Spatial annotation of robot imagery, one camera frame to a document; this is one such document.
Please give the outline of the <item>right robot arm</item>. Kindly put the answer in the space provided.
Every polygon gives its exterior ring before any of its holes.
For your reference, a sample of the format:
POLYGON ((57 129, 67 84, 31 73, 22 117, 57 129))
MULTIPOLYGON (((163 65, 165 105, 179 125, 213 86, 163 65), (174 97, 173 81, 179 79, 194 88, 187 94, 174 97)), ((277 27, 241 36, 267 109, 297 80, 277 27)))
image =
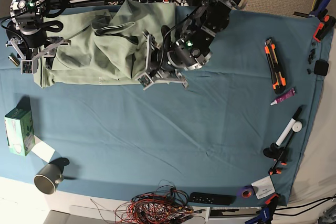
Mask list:
POLYGON ((59 46, 69 46, 71 41, 62 37, 49 37, 48 32, 59 33, 64 25, 55 18, 67 8, 70 0, 12 0, 10 18, 4 27, 8 41, 17 55, 9 56, 21 73, 37 72, 42 57, 52 62, 59 46))

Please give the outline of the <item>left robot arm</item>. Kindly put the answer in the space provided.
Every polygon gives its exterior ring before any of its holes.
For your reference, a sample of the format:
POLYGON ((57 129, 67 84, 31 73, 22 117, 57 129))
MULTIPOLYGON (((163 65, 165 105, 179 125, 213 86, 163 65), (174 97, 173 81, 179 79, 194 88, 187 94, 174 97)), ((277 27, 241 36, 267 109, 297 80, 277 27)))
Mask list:
POLYGON ((181 70, 202 68, 212 56, 210 45, 218 32, 229 24, 232 9, 242 10, 248 0, 202 0, 172 28, 162 26, 163 39, 158 44, 148 31, 144 70, 136 76, 144 89, 159 83, 180 83, 188 87, 181 70))

